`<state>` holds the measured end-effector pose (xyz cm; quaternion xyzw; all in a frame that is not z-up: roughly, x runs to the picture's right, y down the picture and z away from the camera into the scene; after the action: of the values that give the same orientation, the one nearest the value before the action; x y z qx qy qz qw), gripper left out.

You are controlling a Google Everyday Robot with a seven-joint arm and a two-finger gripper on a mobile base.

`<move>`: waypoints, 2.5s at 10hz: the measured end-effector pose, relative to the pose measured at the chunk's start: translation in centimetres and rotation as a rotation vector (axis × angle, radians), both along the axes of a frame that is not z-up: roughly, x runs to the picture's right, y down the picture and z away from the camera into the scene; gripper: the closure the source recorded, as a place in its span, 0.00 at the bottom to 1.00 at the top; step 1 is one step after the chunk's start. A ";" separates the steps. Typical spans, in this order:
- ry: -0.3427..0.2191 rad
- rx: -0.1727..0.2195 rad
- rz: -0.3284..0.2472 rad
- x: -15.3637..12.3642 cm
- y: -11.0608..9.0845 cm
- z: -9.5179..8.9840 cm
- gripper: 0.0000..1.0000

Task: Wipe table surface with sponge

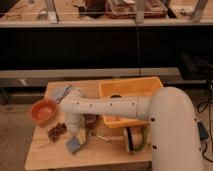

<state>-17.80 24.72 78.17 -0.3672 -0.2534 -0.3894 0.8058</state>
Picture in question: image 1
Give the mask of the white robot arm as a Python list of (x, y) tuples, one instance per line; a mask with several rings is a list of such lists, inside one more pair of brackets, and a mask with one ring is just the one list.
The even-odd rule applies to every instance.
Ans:
[(195, 109), (189, 96), (164, 87), (151, 96), (88, 99), (78, 88), (61, 101), (70, 131), (84, 114), (114, 115), (150, 122), (153, 171), (205, 171)]

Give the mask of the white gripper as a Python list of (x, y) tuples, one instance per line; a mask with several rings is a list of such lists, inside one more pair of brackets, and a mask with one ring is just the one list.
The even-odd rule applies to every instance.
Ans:
[(76, 139), (81, 145), (87, 142), (87, 132), (85, 126), (69, 127), (69, 136), (71, 139)]

